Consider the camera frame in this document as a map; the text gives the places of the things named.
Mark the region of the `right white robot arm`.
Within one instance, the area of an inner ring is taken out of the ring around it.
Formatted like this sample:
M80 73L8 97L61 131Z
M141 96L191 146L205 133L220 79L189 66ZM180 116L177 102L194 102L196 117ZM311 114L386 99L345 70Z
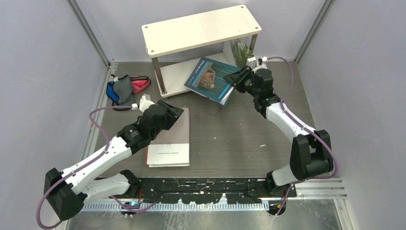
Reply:
M288 109L273 91L269 69L252 70L246 66L226 75L225 80L238 92L253 96L256 111L274 123L292 143L289 163L267 173L264 188L270 196L279 196L294 183L337 172L329 133L313 129Z

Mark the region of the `grey white portfolio file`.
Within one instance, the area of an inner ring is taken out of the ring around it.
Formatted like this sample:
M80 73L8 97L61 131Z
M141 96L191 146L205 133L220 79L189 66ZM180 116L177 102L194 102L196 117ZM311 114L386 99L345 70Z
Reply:
M184 112L166 131L159 133L147 149L149 149L149 167L185 167L190 165L190 109Z

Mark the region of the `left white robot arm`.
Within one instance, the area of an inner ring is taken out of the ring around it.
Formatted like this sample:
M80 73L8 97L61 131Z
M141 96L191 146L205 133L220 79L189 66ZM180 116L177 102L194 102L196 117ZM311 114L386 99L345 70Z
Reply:
M45 175L43 201L48 201L61 221L77 215L92 201L113 195L133 198L139 194L141 182L130 171L99 180L98 176L116 163L147 147L163 130L170 130L184 110L159 100L144 100L129 106L142 112L134 123L124 126L108 139L104 147L75 165Z

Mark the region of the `white Singularity book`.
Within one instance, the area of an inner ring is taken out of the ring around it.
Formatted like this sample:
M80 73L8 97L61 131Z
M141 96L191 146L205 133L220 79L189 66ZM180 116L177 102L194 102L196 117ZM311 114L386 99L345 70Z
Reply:
M233 39L225 41L223 45L223 53L226 56L229 64L240 69L249 66L254 69L256 66L256 58L250 48L241 39Z

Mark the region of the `orange book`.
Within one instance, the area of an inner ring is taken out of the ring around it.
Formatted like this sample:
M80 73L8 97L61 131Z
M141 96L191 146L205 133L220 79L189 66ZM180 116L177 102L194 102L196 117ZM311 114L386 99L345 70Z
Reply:
M147 151L146 151L146 165L147 166L149 166L148 156L149 156L149 149L147 149Z

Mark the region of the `blue grey red cloth pile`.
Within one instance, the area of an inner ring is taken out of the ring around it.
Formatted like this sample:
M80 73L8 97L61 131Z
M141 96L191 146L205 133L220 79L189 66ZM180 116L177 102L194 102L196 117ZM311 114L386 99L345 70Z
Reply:
M147 76L129 76L116 77L111 74L113 80L107 83L106 95L112 101L113 110L126 111L135 103L134 94L145 90L150 84L151 79Z

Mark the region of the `blue Humor book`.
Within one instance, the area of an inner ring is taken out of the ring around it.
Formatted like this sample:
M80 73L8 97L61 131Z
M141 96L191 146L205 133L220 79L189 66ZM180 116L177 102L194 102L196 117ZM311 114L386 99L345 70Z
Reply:
M234 87L225 76L239 71L238 67L202 57L184 83L189 90L225 106Z

